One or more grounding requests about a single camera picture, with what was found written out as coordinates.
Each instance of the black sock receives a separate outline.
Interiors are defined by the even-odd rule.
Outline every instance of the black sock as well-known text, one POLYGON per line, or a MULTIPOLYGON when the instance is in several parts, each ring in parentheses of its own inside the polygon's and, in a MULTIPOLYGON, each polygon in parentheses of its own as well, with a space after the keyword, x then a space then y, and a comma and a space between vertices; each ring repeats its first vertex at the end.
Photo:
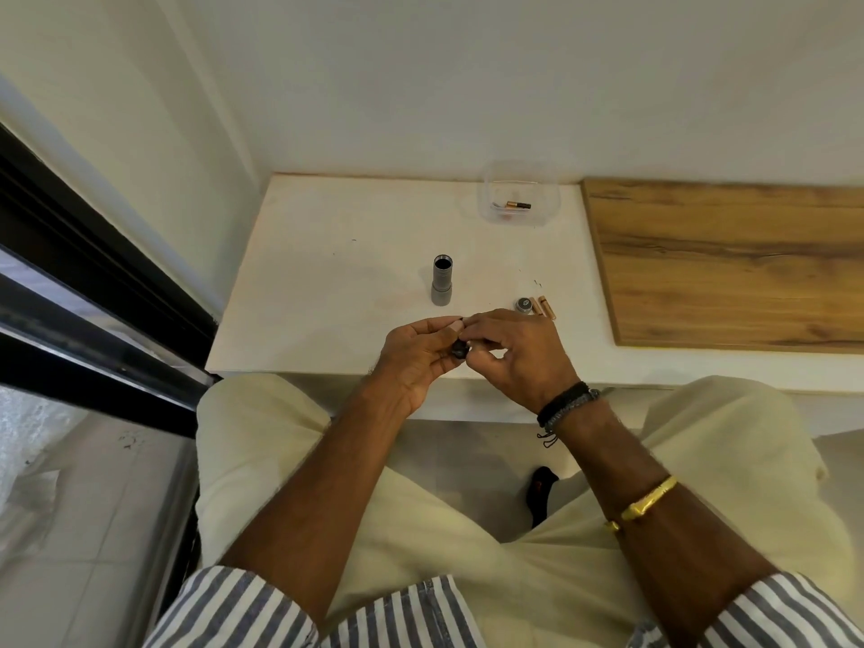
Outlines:
POLYGON ((557 481, 558 476, 546 466, 537 468, 531 476, 528 492, 525 493, 525 503, 531 510, 532 529, 546 520, 546 503, 549 501, 549 492, 552 490, 552 485, 557 481))

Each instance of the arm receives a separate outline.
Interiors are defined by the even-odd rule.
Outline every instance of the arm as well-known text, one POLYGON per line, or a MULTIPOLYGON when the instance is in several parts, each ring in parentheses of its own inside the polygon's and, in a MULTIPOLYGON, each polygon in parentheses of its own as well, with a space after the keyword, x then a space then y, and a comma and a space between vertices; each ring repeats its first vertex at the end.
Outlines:
POLYGON ((448 348, 462 327, 448 316, 388 334, 373 372, 221 564, 261 576, 320 626, 399 428, 428 386, 461 363, 448 348))
MULTIPOLYGON (((500 309, 465 323, 460 338, 472 341, 468 366, 531 412, 538 414, 579 381, 550 320, 500 309), (490 347, 507 353, 497 359, 490 347)), ((607 518, 619 519, 669 475, 604 400, 571 411, 556 425, 556 435, 576 458, 607 518)), ((739 594, 777 573, 681 485, 616 536, 675 648, 696 645, 739 594)))

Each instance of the blue and white striped sleeve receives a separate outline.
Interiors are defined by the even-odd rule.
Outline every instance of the blue and white striped sleeve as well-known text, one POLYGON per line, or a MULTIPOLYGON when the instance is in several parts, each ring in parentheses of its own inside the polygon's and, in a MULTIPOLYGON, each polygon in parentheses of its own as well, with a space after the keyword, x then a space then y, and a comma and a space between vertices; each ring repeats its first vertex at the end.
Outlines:
MULTIPOLYGON (((668 648, 654 623, 627 648, 668 648)), ((864 633, 804 576, 777 573, 738 596, 707 629, 699 648, 864 648, 864 633)))
POLYGON ((190 577, 144 648, 318 645, 308 614, 249 571, 213 566, 190 577))

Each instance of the gold bracelet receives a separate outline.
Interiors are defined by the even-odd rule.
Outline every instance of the gold bracelet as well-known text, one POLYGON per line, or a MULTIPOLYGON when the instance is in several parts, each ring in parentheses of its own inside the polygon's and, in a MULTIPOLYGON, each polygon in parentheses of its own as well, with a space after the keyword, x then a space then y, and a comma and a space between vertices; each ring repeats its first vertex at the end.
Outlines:
MULTIPOLYGON (((664 497, 669 491, 675 488, 675 485, 678 483, 678 480, 674 475, 670 475, 668 478, 664 479, 664 481, 652 490, 647 496, 642 499, 637 500, 635 503, 628 506, 623 512, 621 512, 621 520, 622 521, 632 521, 636 518, 640 518, 645 515, 661 498, 664 497)), ((617 532, 621 529, 621 526, 615 521, 608 521, 604 523, 604 527, 612 532, 617 532)))

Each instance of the white desk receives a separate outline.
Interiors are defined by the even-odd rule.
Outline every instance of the white desk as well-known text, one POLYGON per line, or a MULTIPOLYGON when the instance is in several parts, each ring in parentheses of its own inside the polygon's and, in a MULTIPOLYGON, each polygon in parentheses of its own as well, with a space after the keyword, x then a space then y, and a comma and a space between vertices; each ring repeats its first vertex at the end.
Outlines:
MULTIPOLYGON (((545 294, 567 353, 591 383, 674 387, 719 374, 794 392, 864 392, 861 355, 615 346, 579 187, 562 186, 561 210, 537 228, 482 219, 479 189, 275 175, 207 369, 289 374, 335 396, 373 366, 394 326, 545 294), (445 307, 429 298, 440 253, 454 260, 445 307)), ((445 378, 421 417, 530 419, 464 365, 445 378)))

